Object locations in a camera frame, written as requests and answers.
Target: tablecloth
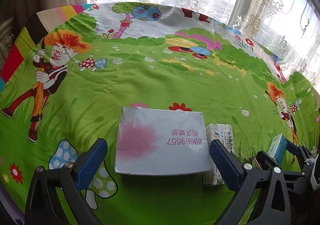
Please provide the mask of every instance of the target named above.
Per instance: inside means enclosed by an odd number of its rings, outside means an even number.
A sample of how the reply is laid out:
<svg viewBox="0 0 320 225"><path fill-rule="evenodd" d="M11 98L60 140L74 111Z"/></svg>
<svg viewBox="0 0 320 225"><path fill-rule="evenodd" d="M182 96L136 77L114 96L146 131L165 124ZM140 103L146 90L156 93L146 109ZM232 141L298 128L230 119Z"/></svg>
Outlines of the tablecloth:
<svg viewBox="0 0 320 225"><path fill-rule="evenodd" d="M266 151L280 133L316 149L320 118L311 84L299 72L286 78L277 55L236 29L188 9L139 2L49 12L51 20L43 24L37 15L22 30L1 72L0 173L22 211L37 166L75 161L102 137L108 153L83 194L104 224L218 218L234 192L202 186L201 174L114 172L122 107L203 112L206 124L232 125L238 157L250 157L252 147ZM293 162L286 153L282 168L298 170Z"/></svg>

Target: silver screw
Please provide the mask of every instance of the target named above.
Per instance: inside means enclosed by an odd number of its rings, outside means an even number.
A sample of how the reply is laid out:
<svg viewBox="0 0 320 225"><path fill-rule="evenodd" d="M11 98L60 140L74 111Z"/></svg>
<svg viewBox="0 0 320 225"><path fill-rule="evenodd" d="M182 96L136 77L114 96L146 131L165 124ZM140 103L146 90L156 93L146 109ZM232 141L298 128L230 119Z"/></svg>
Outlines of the silver screw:
<svg viewBox="0 0 320 225"><path fill-rule="evenodd" d="M73 166L73 162L66 162L65 164L64 164L64 167L65 168L71 168Z"/></svg>
<svg viewBox="0 0 320 225"><path fill-rule="evenodd" d="M42 172L43 171L43 167L42 166L38 166L36 169L37 172Z"/></svg>
<svg viewBox="0 0 320 225"><path fill-rule="evenodd" d="M252 169L252 165L251 164L244 164L244 166L243 166L245 169L247 169L247 170L251 170Z"/></svg>
<svg viewBox="0 0 320 225"><path fill-rule="evenodd" d="M273 169L273 171L275 171L276 173L281 173L281 169L277 166Z"/></svg>

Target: red heart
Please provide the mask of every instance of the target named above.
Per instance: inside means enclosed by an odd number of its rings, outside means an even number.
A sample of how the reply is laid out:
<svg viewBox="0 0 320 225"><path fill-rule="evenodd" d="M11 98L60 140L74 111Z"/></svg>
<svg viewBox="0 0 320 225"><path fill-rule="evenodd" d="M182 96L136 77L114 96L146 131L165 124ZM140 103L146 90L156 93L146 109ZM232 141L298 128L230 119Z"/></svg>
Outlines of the red heart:
<svg viewBox="0 0 320 225"><path fill-rule="evenodd" d="M130 25L130 23L128 23L128 22L122 22L122 23L121 23L121 26L122 26L122 27L127 27L127 26L129 26L129 25Z"/></svg>

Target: printed phone number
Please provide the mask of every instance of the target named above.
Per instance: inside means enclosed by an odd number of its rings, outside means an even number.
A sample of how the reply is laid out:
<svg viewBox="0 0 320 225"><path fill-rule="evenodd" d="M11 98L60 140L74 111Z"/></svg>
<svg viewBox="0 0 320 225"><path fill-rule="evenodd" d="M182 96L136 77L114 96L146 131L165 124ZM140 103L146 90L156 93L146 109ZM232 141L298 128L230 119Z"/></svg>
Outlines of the printed phone number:
<svg viewBox="0 0 320 225"><path fill-rule="evenodd" d="M201 145L200 138L169 138L167 145Z"/></svg>

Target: black stripe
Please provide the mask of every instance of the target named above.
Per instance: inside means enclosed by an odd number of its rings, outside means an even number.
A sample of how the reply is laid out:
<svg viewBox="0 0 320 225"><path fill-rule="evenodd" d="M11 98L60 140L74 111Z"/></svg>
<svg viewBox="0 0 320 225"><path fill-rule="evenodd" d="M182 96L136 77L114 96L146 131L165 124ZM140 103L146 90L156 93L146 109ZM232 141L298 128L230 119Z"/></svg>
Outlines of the black stripe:
<svg viewBox="0 0 320 225"><path fill-rule="evenodd" d="M36 13L29 18L26 28L32 41L36 45L48 34Z"/></svg>

